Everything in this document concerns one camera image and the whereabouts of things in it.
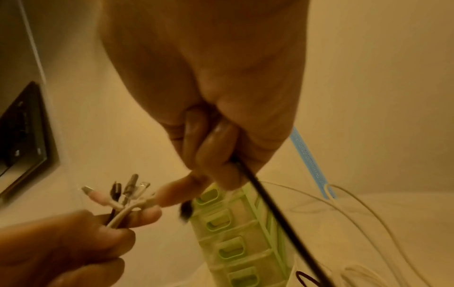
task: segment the drawer handle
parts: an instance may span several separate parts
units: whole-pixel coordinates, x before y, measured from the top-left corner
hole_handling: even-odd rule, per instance
[[[219,198],[219,191],[217,189],[211,189],[207,192],[204,192],[200,195],[199,198],[195,200],[199,205],[209,204]]]
[[[255,287],[260,283],[255,267],[229,273],[228,278],[232,287]]]
[[[244,254],[246,247],[241,237],[236,237],[216,245],[220,258],[227,260]]]
[[[205,222],[207,229],[214,232],[229,227],[232,223],[232,218],[228,209],[225,209],[205,217]]]

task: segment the skin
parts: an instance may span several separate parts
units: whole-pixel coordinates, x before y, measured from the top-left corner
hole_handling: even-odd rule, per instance
[[[159,208],[132,212],[121,229],[103,225],[108,215],[88,211],[0,230],[0,278],[3,287],[108,287],[120,279],[135,233],[151,224]]]
[[[99,29],[131,95],[191,172],[161,206],[258,172],[289,136],[303,78],[307,0],[103,1]]]

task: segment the plastic drawer unit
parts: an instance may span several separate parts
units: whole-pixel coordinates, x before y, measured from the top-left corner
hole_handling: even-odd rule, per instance
[[[289,275],[282,230],[251,185],[209,187],[190,219],[218,287],[284,287]]]

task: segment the person's left hand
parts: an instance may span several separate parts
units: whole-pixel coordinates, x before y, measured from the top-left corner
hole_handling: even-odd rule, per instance
[[[0,230],[3,287],[108,287],[120,279],[135,233],[161,217],[159,208],[132,212],[121,229],[103,225],[108,215],[88,211]]]

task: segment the blue ruler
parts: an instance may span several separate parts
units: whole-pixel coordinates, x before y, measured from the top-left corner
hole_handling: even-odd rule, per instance
[[[318,167],[315,159],[311,155],[311,152],[307,148],[307,145],[304,143],[298,130],[295,127],[293,127],[290,139],[292,140],[293,145],[295,146],[299,153],[299,156],[301,157],[307,169],[311,173],[313,179],[315,180],[315,183],[320,189],[320,192],[322,193],[323,197],[328,199],[328,196],[326,195],[325,190],[323,189],[325,184],[327,184],[328,182],[326,181],[326,178],[324,177],[322,171]],[[333,198],[336,198],[331,188],[329,188],[328,191]]]

